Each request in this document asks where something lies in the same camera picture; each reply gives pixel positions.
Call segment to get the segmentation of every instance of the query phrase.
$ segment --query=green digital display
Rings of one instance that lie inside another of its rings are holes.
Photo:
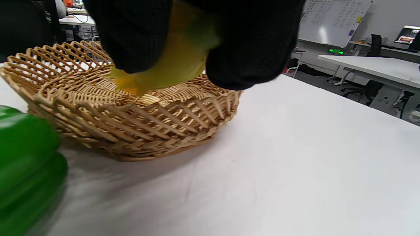
[[[330,49],[330,52],[332,54],[339,54],[339,55],[343,55],[344,54],[344,52],[343,51],[340,51],[339,49]]]

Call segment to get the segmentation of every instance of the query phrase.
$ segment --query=whiteboard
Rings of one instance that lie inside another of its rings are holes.
[[[298,38],[345,47],[371,5],[370,0],[308,0]]]

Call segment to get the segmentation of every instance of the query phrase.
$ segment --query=computer monitor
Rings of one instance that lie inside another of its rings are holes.
[[[419,32],[419,26],[405,25],[394,42],[409,45],[414,41]]]
[[[411,42],[408,49],[420,52],[420,34],[417,34],[416,38]]]

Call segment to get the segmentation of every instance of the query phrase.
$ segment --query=desk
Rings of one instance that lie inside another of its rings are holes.
[[[95,21],[92,19],[91,16],[84,16],[84,15],[75,15],[77,18],[79,18],[81,21],[87,22],[81,22],[74,16],[64,17],[63,19],[58,19],[60,24],[64,25],[86,25],[86,26],[94,26]]]
[[[26,109],[3,80],[0,97]],[[419,143],[420,127],[281,75],[176,156],[119,163],[64,145],[48,236],[418,236]]]
[[[384,84],[371,107],[388,112],[403,90],[415,93],[407,102],[403,119],[420,103],[419,64],[395,58],[318,56],[318,59],[343,66],[345,71]]]
[[[87,15],[88,12],[84,8],[67,8],[69,14]]]
[[[370,46],[370,44],[358,43],[358,42],[354,42],[354,41],[350,41],[349,43],[356,45],[356,50],[354,52],[354,56],[358,56],[359,53],[360,53],[360,47],[358,47],[358,46],[364,46],[364,47],[369,47]],[[420,57],[420,53],[415,53],[415,52],[407,52],[407,51],[397,50],[397,49],[387,48],[387,47],[382,47],[382,50],[398,52],[398,53],[403,53],[403,54],[408,54],[408,55],[413,55],[413,56]]]

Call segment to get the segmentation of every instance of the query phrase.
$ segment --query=green bell pepper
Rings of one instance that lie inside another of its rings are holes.
[[[59,197],[67,161],[40,117],[0,105],[0,234],[24,235]]]

